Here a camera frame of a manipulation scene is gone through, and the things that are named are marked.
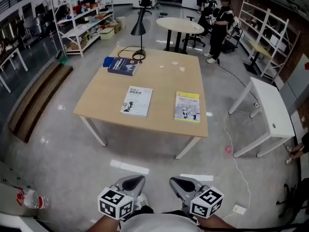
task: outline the round table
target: round table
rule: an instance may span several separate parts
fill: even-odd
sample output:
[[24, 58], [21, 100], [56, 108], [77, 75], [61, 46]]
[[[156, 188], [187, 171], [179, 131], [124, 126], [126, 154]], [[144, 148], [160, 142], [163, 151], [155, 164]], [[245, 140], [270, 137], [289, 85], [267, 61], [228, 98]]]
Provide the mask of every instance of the round table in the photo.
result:
[[[165, 17], [157, 19], [156, 22], [161, 27], [169, 30], [166, 48], [164, 49], [165, 51], [181, 52], [183, 54], [187, 54], [186, 49], [188, 45], [189, 35], [201, 34], [204, 32], [204, 28], [198, 23], [181, 18]], [[169, 47], [172, 31], [178, 32], [175, 47]], [[183, 49], [179, 49], [182, 33], [185, 33], [186, 36], [183, 44]]]

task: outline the forearm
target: forearm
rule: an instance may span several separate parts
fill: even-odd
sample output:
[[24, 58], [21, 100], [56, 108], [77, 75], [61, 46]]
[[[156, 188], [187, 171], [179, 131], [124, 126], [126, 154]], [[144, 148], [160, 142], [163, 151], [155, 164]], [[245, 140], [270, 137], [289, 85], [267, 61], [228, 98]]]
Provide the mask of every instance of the forearm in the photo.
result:
[[197, 217], [197, 219], [198, 219], [198, 222], [200, 223], [200, 225], [203, 226], [203, 227], [220, 228], [220, 229], [234, 229], [233, 226], [224, 222], [221, 218], [217, 217], [216, 215], [212, 215], [208, 219], [201, 218], [201, 217]]
[[119, 221], [103, 216], [87, 232], [116, 232]]
[[225, 26], [228, 25], [227, 21], [216, 21], [216, 25]]

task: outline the wooden step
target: wooden step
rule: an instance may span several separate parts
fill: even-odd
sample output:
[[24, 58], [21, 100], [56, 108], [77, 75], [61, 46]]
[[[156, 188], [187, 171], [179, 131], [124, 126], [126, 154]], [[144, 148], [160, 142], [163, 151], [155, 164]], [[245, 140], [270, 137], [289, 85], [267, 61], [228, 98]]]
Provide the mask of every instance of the wooden step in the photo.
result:
[[25, 115], [25, 119], [22, 121], [22, 124], [17, 132], [17, 136], [22, 141], [25, 143], [29, 141], [35, 125], [38, 122], [45, 107], [72, 71], [72, 66], [60, 67], [56, 74], [49, 80], [47, 85], [44, 86], [44, 88], [39, 92], [36, 99], [32, 102], [32, 105]]
[[31, 101], [38, 96], [42, 87], [46, 85], [46, 83], [53, 77], [60, 67], [61, 63], [59, 62], [53, 62], [50, 64], [42, 75], [35, 81], [33, 86], [28, 90], [9, 122], [9, 129], [14, 134], [17, 133], [22, 121], [24, 120], [25, 114], [31, 106]]

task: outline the sneaker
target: sneaker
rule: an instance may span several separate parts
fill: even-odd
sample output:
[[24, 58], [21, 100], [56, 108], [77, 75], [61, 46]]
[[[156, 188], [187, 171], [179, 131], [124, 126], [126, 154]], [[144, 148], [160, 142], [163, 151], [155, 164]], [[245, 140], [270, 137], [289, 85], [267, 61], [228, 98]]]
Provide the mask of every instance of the sneaker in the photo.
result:
[[204, 53], [203, 56], [207, 58], [212, 58], [213, 55], [211, 55], [210, 53]]
[[292, 157], [289, 157], [287, 160], [285, 160], [285, 165], [290, 164], [292, 161]]
[[286, 151], [287, 151], [289, 154], [292, 153], [292, 148], [291, 148], [291, 147], [287, 146], [285, 149], [286, 149]]
[[137, 205], [141, 209], [143, 206], [149, 206], [146, 196], [141, 193], [140, 196], [137, 197]]
[[216, 64], [217, 60], [210, 58], [210, 59], [206, 60], [206, 62], [209, 63], [209, 64]]

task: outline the table leg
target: table leg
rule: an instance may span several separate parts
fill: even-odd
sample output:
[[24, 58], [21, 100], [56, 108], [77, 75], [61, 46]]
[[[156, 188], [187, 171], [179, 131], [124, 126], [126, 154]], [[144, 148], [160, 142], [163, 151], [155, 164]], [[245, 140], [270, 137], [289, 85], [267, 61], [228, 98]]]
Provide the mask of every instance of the table leg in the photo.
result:
[[170, 37], [171, 37], [171, 35], [172, 35], [172, 31], [169, 30], [169, 32], [168, 32], [168, 40], [166, 41], [166, 49], [165, 49], [167, 52], [169, 51], [169, 44], [170, 44]]
[[233, 154], [233, 157], [239, 157], [245, 153], [247, 153], [248, 151], [252, 150], [253, 148], [257, 147], [258, 145], [260, 145], [261, 143], [265, 142], [268, 138], [270, 138], [269, 133], [265, 133], [263, 136], [261, 136], [259, 139], [255, 140], [253, 143], [249, 144], [248, 146], [244, 147], [243, 149], [241, 149], [240, 151], [236, 152]]
[[252, 88], [252, 82], [250, 81], [249, 84], [246, 86], [246, 88], [241, 93], [240, 97], [237, 99], [237, 101], [233, 104], [231, 109], [228, 111], [229, 114], [232, 114], [235, 111], [235, 109], [239, 106], [239, 104], [243, 101], [243, 99], [249, 93], [251, 88]]
[[175, 45], [175, 52], [178, 52], [181, 37], [182, 37], [182, 33], [178, 32], [177, 33], [176, 45]]
[[189, 33], [187, 33], [185, 35], [185, 39], [184, 39], [184, 44], [183, 44], [183, 54], [186, 54], [186, 50], [187, 50], [187, 45], [188, 45], [188, 40], [189, 40]]
[[14, 70], [16, 70], [15, 65], [14, 65], [14, 63], [13, 63], [13, 61], [12, 61], [11, 57], [9, 57], [9, 59], [10, 59], [10, 62], [11, 62], [11, 64], [12, 64], [12, 66], [13, 66]]
[[85, 125], [88, 127], [88, 129], [91, 131], [91, 133], [95, 136], [95, 138], [102, 144], [103, 146], [107, 145], [107, 141], [102, 137], [101, 133], [96, 128], [95, 124], [92, 122], [90, 118], [86, 118], [83, 116], [80, 116], [82, 121], [85, 123]]
[[257, 75], [257, 73], [256, 73], [256, 71], [254, 69], [254, 65], [255, 65], [255, 62], [256, 62], [257, 58], [259, 57], [259, 55], [260, 55], [260, 53], [256, 52], [255, 57], [254, 57], [254, 59], [251, 62], [251, 65], [246, 64], [246, 63], [243, 64], [248, 72], [250, 72], [252, 74], [255, 74], [255, 75]]
[[272, 144], [268, 149], [262, 150], [261, 152], [259, 152], [258, 154], [256, 154], [256, 157], [261, 157], [267, 153], [269, 153], [270, 151], [274, 150], [275, 148], [277, 148], [278, 146], [284, 144], [286, 141], [288, 141], [290, 138], [282, 138], [280, 139], [278, 142]]
[[6, 90], [11, 93], [11, 90], [9, 89], [9, 87], [6, 85], [4, 79], [2, 78], [2, 76], [0, 76], [0, 81], [3, 83], [3, 85], [5, 86]]
[[191, 137], [187, 143], [186, 147], [183, 149], [183, 151], [175, 157], [176, 160], [179, 160], [181, 157], [183, 157], [201, 138], [200, 137]]
[[18, 57], [19, 57], [19, 59], [20, 59], [22, 65], [24, 66], [25, 71], [28, 71], [27, 66], [26, 66], [26, 64], [25, 64], [25, 62], [24, 62], [24, 60], [23, 60], [23, 58], [21, 57], [18, 48], [17, 48], [17, 54], [18, 54]]
[[255, 108], [255, 110], [250, 114], [250, 118], [253, 118], [260, 111], [261, 111], [261, 107]]

